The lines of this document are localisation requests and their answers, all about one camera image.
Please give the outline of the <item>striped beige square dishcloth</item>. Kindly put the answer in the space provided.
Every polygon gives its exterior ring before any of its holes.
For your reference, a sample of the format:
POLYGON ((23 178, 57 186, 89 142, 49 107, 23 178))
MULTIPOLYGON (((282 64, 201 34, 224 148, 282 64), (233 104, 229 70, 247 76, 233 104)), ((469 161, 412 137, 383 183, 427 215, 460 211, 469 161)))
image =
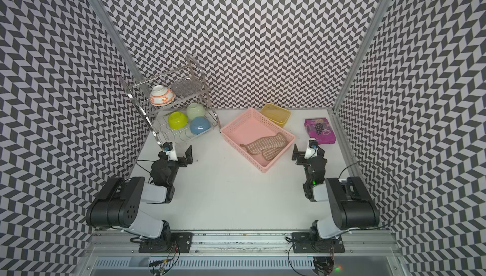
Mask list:
POLYGON ((240 144, 248 154, 253 156, 262 155, 266 161, 273 160, 287 146, 288 142, 282 133, 275 136, 262 137, 249 144, 240 144))

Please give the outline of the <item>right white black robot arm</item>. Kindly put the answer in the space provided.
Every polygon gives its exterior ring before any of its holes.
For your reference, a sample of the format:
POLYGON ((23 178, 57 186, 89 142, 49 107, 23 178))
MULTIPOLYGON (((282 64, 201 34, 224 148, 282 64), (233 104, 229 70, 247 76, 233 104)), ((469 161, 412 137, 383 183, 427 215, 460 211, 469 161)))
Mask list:
POLYGON ((305 197, 311 202, 327 204, 330 211, 330 215, 312 223, 311 241, 337 238, 350 230, 378 227, 380 213, 362 179, 327 177, 325 152, 315 140, 308 142, 305 151, 294 145, 292 161, 304 169, 305 197))

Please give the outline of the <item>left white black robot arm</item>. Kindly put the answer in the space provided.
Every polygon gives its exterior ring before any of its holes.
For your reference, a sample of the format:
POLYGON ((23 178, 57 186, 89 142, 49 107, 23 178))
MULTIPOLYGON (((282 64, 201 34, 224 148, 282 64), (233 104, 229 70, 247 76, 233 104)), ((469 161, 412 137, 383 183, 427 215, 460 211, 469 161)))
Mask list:
POLYGON ((87 209, 87 225, 124 230, 146 241, 170 241, 169 223, 144 213, 140 205, 168 204, 173 200, 179 169, 194 161, 192 146, 178 157, 173 143, 164 143, 158 156, 149 171, 151 182, 146 182, 144 177, 108 179, 87 209))

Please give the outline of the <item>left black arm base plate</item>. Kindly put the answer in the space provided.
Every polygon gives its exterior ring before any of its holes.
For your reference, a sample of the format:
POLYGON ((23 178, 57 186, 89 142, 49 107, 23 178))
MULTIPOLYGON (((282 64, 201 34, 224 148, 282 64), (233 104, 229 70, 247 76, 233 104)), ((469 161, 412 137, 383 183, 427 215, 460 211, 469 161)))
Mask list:
POLYGON ((168 239, 141 239, 139 253, 162 254, 176 251, 180 254, 186 254, 191 250, 193 236, 192 232, 173 232, 168 239))

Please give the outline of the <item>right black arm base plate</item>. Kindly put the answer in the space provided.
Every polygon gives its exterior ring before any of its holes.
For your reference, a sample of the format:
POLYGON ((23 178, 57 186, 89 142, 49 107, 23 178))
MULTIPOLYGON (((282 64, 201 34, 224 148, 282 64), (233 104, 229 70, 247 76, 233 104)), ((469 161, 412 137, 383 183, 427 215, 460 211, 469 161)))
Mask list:
POLYGON ((345 253, 344 242, 342 238, 322 239, 319 236, 317 238, 311 238, 311 234, 308 232, 293 232, 291 234, 291 241, 294 244, 293 252, 296 254, 341 254, 345 253))

